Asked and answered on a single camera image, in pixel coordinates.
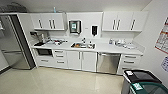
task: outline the white cabinet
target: white cabinet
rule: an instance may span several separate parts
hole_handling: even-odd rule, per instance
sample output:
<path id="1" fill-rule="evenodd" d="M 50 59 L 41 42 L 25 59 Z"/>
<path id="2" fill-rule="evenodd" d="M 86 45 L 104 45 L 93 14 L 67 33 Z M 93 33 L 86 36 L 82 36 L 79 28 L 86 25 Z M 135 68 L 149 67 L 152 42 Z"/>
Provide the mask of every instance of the white cabinet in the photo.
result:
<path id="1" fill-rule="evenodd" d="M 30 14 L 36 30 L 66 30 L 65 13 L 36 13 Z"/>
<path id="2" fill-rule="evenodd" d="M 96 72 L 97 53 L 83 52 L 82 70 Z"/>
<path id="3" fill-rule="evenodd" d="M 51 14 L 50 13 L 42 13 L 41 19 L 42 19 L 42 26 L 43 29 L 53 29 L 52 23 L 51 23 Z"/>
<path id="4" fill-rule="evenodd" d="M 69 69 L 81 70 L 82 52 L 67 51 Z"/>
<path id="5" fill-rule="evenodd" d="M 130 28 L 133 12 L 118 12 L 116 30 L 127 31 Z"/>
<path id="6" fill-rule="evenodd" d="M 104 12 L 102 31 L 142 31 L 148 12 Z"/>
<path id="7" fill-rule="evenodd" d="M 39 66 L 44 67 L 55 67 L 55 60 L 53 57 L 49 56 L 37 56 L 36 61 Z"/>
<path id="8" fill-rule="evenodd" d="M 42 29 L 42 20 L 41 20 L 41 15 L 40 14 L 30 14 L 34 29 Z"/>
<path id="9" fill-rule="evenodd" d="M 68 69 L 66 51 L 63 50 L 52 50 L 53 57 L 55 59 L 55 68 Z"/>
<path id="10" fill-rule="evenodd" d="M 114 31 L 116 30 L 118 12 L 104 12 L 103 13 L 103 31 Z"/>
<path id="11" fill-rule="evenodd" d="M 127 31 L 130 28 L 133 12 L 104 12 L 103 31 Z"/>
<path id="12" fill-rule="evenodd" d="M 130 30 L 132 31 L 142 31 L 146 22 L 148 12 L 134 12 L 132 17 L 132 24 Z"/>
<path id="13" fill-rule="evenodd" d="M 118 75 L 123 75 L 124 70 L 138 69 L 141 55 L 122 54 L 117 70 Z"/>
<path id="14" fill-rule="evenodd" d="M 67 51 L 69 69 L 96 72 L 97 53 Z"/>
<path id="15" fill-rule="evenodd" d="M 57 14 L 53 13 L 51 15 L 52 15 L 53 29 L 56 29 L 56 30 L 66 30 L 67 29 L 65 13 L 57 13 Z"/>

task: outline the lower cabinet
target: lower cabinet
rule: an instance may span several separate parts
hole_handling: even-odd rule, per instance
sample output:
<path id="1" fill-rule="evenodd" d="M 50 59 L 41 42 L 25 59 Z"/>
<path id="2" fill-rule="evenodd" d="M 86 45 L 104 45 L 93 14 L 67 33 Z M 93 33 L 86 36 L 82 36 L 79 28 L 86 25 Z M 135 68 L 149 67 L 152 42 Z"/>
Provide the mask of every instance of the lower cabinet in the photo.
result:
<path id="1" fill-rule="evenodd" d="M 125 70 L 132 70 L 139 68 L 141 56 L 122 54 L 117 70 L 118 75 L 123 75 Z"/>
<path id="2" fill-rule="evenodd" d="M 67 55 L 64 50 L 52 50 L 55 60 L 55 68 L 68 69 Z"/>
<path id="3" fill-rule="evenodd" d="M 55 60 L 53 57 L 37 56 L 36 61 L 38 66 L 55 67 Z"/>
<path id="4" fill-rule="evenodd" d="M 67 51 L 67 59 L 69 69 L 96 72 L 96 52 Z"/>

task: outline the faucet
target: faucet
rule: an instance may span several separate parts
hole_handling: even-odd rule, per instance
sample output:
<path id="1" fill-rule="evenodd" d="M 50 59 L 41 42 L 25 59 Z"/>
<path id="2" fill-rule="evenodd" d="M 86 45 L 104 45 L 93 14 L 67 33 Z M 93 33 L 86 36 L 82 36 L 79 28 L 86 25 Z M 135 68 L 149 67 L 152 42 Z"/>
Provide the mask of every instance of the faucet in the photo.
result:
<path id="1" fill-rule="evenodd" d="M 85 39 L 85 38 L 83 38 L 83 39 L 82 39 L 82 41 L 83 41 L 83 43 L 85 43 L 85 42 L 86 42 L 86 39 Z"/>

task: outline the stainless steel refrigerator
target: stainless steel refrigerator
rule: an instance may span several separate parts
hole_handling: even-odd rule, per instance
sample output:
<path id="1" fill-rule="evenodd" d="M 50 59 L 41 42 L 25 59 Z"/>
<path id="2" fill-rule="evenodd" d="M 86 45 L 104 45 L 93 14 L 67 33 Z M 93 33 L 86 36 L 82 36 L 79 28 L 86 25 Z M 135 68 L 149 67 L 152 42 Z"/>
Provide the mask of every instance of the stainless steel refrigerator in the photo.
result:
<path id="1" fill-rule="evenodd" d="M 32 69 L 33 57 L 17 15 L 0 15 L 0 49 L 9 66 L 14 69 Z"/>

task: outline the tile floor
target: tile floor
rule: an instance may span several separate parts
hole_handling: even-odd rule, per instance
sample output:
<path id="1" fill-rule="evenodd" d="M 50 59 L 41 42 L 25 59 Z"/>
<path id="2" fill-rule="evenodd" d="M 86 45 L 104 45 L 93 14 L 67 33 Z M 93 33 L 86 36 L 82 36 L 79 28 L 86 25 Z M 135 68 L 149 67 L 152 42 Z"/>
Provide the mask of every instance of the tile floor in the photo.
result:
<path id="1" fill-rule="evenodd" d="M 0 75 L 0 94 L 120 94 L 122 76 L 40 67 Z"/>

